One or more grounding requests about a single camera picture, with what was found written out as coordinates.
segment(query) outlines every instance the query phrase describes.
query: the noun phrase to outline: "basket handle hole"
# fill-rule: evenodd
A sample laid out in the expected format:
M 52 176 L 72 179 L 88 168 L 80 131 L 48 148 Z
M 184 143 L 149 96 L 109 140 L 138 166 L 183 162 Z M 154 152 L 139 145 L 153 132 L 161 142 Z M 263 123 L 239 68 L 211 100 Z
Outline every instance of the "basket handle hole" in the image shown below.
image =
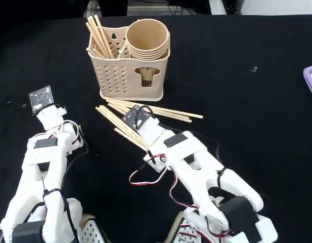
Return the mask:
M 155 67 L 139 67 L 135 72 L 141 75 L 141 87 L 152 88 L 153 76 L 160 73 L 160 70 Z

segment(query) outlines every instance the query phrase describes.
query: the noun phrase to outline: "perforated plate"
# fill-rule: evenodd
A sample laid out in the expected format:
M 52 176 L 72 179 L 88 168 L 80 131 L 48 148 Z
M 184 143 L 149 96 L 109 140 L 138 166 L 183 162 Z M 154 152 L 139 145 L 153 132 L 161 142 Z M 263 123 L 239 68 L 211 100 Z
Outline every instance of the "perforated plate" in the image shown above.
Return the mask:
M 82 243 L 106 243 L 94 220 L 89 220 L 81 234 Z
M 187 221 L 182 219 L 181 224 L 186 224 Z M 179 227 L 172 243 L 201 243 L 201 236 L 191 227 Z
M 29 94 L 32 112 L 35 113 L 40 108 L 54 102 L 54 97 L 50 86 L 33 91 Z

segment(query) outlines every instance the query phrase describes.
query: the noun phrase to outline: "black strap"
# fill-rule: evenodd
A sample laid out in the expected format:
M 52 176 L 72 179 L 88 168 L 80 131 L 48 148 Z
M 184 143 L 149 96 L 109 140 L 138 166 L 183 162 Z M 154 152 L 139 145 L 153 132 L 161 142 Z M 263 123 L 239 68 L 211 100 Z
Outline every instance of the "black strap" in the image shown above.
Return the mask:
M 226 167 L 223 167 L 222 170 L 217 171 L 217 186 L 218 186 L 219 188 L 221 188 L 221 182 L 220 182 L 221 176 L 223 175 L 223 173 L 224 173 L 224 171 L 225 171 L 226 169 L 227 169 Z

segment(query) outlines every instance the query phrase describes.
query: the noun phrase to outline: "white wire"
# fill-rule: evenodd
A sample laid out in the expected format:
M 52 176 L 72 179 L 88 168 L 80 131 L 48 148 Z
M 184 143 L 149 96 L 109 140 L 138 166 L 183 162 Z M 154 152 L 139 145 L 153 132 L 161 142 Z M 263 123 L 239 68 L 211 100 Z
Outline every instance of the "white wire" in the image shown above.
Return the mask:
M 132 185 L 137 185 L 137 186 L 141 186 L 141 185 L 152 185 L 152 184 L 156 184 L 157 182 L 159 182 L 161 180 L 161 178 L 163 177 L 163 175 L 166 173 L 167 171 L 167 167 L 164 169 L 164 171 L 161 173 L 161 175 L 159 176 L 159 178 L 155 181 L 142 181 L 142 182 L 131 182 L 131 178 L 132 176 L 134 176 L 139 170 L 136 170 L 134 171 L 130 177 L 129 177 L 129 182 L 132 184 Z
M 49 135 L 49 136 L 57 137 L 56 134 L 53 134 L 53 133 L 38 133 L 38 134 L 34 135 L 33 137 L 31 137 L 30 140 L 33 138 L 36 138 L 38 136 L 42 136 L 42 135 Z
M 181 224 L 181 227 L 186 227 L 186 226 L 187 226 L 187 227 L 191 227 L 190 224 Z M 210 237 L 208 237 L 202 230 L 197 229 L 197 228 L 194 228 L 194 229 L 195 229 L 195 231 L 196 231 L 199 235 L 201 235 L 201 236 L 203 236 L 204 238 L 206 238 L 208 242 L 213 243 L 213 240 L 212 240 Z
M 64 124 L 64 123 L 72 123 L 73 125 L 76 126 L 76 128 L 77 128 L 77 134 L 76 134 L 75 140 L 72 141 L 72 143 L 75 142 L 75 141 L 78 139 L 78 136 L 79 136 L 79 127 L 78 127 L 77 123 L 74 122 L 74 121 L 72 121 L 72 120 L 64 120 L 64 121 L 60 124 L 60 130 L 62 130 L 63 124 Z

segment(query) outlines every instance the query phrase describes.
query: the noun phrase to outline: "ventilation hole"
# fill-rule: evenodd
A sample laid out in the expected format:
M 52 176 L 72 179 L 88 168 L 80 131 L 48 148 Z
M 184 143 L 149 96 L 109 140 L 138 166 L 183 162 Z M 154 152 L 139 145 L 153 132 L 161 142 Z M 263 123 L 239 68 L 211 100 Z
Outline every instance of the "ventilation hole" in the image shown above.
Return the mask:
M 152 80 L 141 80 L 141 87 L 143 88 L 151 88 L 152 87 Z

